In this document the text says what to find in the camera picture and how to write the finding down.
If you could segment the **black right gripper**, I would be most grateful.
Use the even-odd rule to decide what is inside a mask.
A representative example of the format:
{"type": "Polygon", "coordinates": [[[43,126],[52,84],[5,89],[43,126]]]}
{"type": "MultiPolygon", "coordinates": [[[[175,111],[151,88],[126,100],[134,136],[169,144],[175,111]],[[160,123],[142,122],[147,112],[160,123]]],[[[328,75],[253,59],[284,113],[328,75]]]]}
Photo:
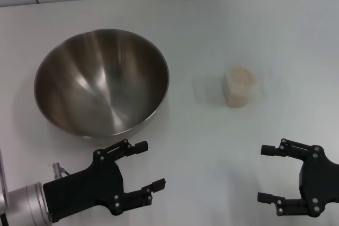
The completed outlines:
{"type": "Polygon", "coordinates": [[[338,164],[331,162],[321,146],[281,139],[275,146],[262,145],[261,155],[304,160],[299,189],[302,198],[286,199],[272,194],[257,194],[257,201],[274,204],[277,216],[320,216],[328,203],[338,203],[338,164]]]}

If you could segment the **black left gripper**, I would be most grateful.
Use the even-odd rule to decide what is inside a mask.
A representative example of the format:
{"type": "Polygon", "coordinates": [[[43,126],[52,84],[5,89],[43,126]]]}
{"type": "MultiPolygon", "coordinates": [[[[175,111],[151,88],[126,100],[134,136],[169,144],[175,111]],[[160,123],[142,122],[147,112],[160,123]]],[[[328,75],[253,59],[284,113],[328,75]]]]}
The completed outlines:
{"type": "Polygon", "coordinates": [[[48,211],[52,222],[69,217],[94,206],[103,206],[113,215],[150,206],[153,193],[165,188],[164,178],[140,190],[124,193],[123,181],[115,161],[146,152],[148,142],[132,145],[123,139],[107,148],[93,152],[91,165],[77,173],[43,185],[48,211]]]}

